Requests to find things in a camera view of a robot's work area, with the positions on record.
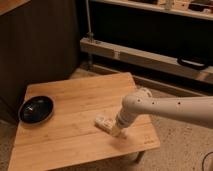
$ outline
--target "black bowl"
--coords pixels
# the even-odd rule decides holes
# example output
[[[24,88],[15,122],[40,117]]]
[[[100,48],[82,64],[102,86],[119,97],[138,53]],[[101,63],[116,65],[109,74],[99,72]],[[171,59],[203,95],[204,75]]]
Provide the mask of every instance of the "black bowl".
[[[24,103],[19,112],[19,119],[28,124],[47,120],[53,111],[53,101],[46,96],[36,96]]]

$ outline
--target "cable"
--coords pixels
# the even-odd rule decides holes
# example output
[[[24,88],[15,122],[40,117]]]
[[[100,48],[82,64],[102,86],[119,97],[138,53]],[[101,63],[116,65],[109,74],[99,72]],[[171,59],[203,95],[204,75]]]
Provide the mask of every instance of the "cable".
[[[207,154],[204,156],[203,160],[202,160],[202,171],[205,171],[205,168],[204,168],[204,166],[205,166],[205,161],[206,161],[207,157],[208,157],[210,154],[213,154],[213,151],[207,153]]]

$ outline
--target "wooden table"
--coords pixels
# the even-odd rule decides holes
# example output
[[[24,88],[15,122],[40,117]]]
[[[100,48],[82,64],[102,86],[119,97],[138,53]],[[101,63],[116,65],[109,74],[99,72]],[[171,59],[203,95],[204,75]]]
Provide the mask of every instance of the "wooden table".
[[[159,147],[148,115],[129,128],[127,139],[94,126],[99,114],[115,117],[122,97],[135,89],[129,73],[28,86],[25,100],[49,96],[54,115],[39,126],[18,125],[9,170],[50,170]]]

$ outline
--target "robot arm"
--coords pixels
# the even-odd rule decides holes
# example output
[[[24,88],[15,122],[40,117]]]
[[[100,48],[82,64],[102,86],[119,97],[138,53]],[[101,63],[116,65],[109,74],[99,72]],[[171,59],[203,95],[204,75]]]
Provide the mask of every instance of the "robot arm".
[[[147,113],[213,128],[213,97],[152,98],[148,89],[139,89],[123,98],[111,134],[118,135]]]

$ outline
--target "concrete floor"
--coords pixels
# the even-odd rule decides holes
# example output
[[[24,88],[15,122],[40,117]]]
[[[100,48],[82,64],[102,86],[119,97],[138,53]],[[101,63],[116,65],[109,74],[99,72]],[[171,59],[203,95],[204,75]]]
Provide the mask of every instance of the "concrete floor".
[[[71,79],[96,74],[77,69]],[[173,97],[151,89],[154,97]],[[146,151],[139,164],[132,160],[137,154],[101,160],[57,171],[200,171],[204,155],[213,151],[213,130],[152,116],[161,147]],[[0,171],[6,171],[15,137],[16,127],[0,121]],[[209,170],[213,155],[206,160]]]

